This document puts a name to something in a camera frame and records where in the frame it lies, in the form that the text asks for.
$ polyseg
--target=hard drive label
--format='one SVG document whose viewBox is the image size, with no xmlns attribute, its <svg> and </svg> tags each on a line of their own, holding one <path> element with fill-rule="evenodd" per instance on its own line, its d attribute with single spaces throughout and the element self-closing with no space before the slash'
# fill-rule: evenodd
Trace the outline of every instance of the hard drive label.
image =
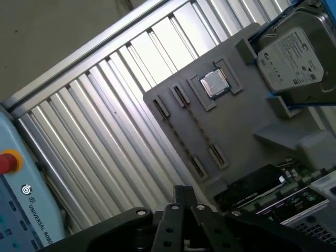
<svg viewBox="0 0 336 252">
<path fill-rule="evenodd" d="M 300 27 L 259 52 L 257 62 L 273 92 L 320 82 L 324 74 L 314 48 Z"/>
</svg>

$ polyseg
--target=aluminum profile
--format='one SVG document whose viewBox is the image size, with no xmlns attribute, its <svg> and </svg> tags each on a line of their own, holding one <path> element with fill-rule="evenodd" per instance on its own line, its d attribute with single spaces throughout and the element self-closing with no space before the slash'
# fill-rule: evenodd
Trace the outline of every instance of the aluminum profile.
<svg viewBox="0 0 336 252">
<path fill-rule="evenodd" d="M 142 95 L 286 7 L 286 0 L 171 0 L 36 91 L 10 99 L 7 108 L 70 216 L 70 233 L 135 206 L 155 209 L 171 200 L 173 185 L 192 185 L 209 202 Z"/>
</svg>

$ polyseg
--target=bolt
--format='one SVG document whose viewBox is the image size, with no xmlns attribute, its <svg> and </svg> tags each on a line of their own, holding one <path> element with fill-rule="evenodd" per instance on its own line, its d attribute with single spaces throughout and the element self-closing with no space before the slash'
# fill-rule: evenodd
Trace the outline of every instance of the bolt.
<svg viewBox="0 0 336 252">
<path fill-rule="evenodd" d="M 197 208 L 198 210 L 204 210 L 204 209 L 205 209 L 205 206 L 198 205 L 196 208 Z"/>
<path fill-rule="evenodd" d="M 234 210 L 231 212 L 234 216 L 240 216 L 242 215 L 240 211 Z"/>
<path fill-rule="evenodd" d="M 137 214 L 139 214 L 139 215 L 144 215 L 146 213 L 147 213 L 146 210 L 139 210 L 139 211 L 137 211 Z"/>
</svg>

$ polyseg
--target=red button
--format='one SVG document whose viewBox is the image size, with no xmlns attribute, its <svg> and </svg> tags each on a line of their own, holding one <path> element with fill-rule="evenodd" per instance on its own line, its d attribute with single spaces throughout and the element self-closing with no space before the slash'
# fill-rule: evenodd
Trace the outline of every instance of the red button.
<svg viewBox="0 0 336 252">
<path fill-rule="evenodd" d="M 0 175 L 14 171 L 17 168 L 17 160 L 11 154 L 0 154 Z"/>
</svg>

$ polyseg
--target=concrete floor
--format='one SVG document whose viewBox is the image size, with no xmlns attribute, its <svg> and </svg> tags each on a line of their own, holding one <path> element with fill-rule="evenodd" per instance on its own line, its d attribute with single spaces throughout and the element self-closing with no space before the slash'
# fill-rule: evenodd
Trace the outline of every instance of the concrete floor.
<svg viewBox="0 0 336 252">
<path fill-rule="evenodd" d="M 0 101 L 127 14 L 121 1 L 1 0 Z"/>
</svg>

